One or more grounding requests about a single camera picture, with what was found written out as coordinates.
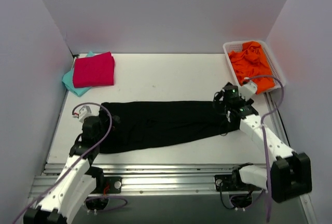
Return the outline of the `black t-shirt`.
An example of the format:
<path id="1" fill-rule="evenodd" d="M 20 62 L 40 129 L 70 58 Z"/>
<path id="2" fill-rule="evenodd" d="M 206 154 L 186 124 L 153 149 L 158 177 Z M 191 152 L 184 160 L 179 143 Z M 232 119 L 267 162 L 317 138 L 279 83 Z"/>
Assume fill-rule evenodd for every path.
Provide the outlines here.
<path id="1" fill-rule="evenodd" d="M 103 103 L 100 118 L 108 127 L 100 145 L 102 154 L 189 143 L 236 131 L 239 124 L 229 123 L 210 101 Z"/>

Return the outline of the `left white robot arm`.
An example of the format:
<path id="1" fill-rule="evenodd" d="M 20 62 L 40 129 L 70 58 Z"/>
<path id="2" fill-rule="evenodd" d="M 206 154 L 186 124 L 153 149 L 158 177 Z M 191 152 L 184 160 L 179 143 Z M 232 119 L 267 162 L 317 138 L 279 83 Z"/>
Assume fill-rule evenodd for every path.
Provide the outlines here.
<path id="1" fill-rule="evenodd" d="M 107 111 L 84 119 L 59 177 L 26 209 L 23 223 L 71 223 L 88 195 L 104 188 L 103 170 L 93 162 L 111 129 Z"/>

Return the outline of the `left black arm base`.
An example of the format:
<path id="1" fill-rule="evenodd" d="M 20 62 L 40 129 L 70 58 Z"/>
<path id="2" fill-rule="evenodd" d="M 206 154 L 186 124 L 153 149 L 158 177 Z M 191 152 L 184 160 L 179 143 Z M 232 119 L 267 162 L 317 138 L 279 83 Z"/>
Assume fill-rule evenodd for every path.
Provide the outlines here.
<path id="1" fill-rule="evenodd" d="M 119 176 L 106 176 L 103 179 L 101 185 L 97 184 L 96 189 L 92 191 L 92 194 L 108 195 L 121 193 L 122 177 Z M 90 210 L 102 211 L 106 209 L 109 203 L 109 199 L 102 198 L 96 200 L 86 200 L 85 207 Z"/>

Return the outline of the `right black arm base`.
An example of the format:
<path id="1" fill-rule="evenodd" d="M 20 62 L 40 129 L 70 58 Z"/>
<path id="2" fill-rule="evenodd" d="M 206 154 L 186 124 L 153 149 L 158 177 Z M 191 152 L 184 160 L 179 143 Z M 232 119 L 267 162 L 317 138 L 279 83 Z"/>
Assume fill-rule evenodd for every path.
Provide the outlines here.
<path id="1" fill-rule="evenodd" d="M 227 210 L 246 211 L 255 201 L 253 193 L 259 191 L 253 185 L 236 182 L 230 174 L 215 175 L 214 182 L 221 203 Z"/>

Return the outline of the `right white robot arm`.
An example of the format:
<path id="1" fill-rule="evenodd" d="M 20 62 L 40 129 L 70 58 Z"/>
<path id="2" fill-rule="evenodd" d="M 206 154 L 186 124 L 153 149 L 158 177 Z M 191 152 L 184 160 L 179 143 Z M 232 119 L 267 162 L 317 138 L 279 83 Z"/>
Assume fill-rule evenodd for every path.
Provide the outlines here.
<path id="1" fill-rule="evenodd" d="M 214 95 L 213 106 L 223 111 L 227 131 L 246 134 L 264 153 L 267 163 L 264 169 L 250 162 L 236 165 L 230 176 L 231 185 L 236 189 L 255 186 L 266 190 L 277 203 L 310 193 L 310 158 L 304 152 L 295 152 L 262 122 L 253 107 L 252 96 L 256 91 L 252 81 L 240 87 L 227 83 Z"/>

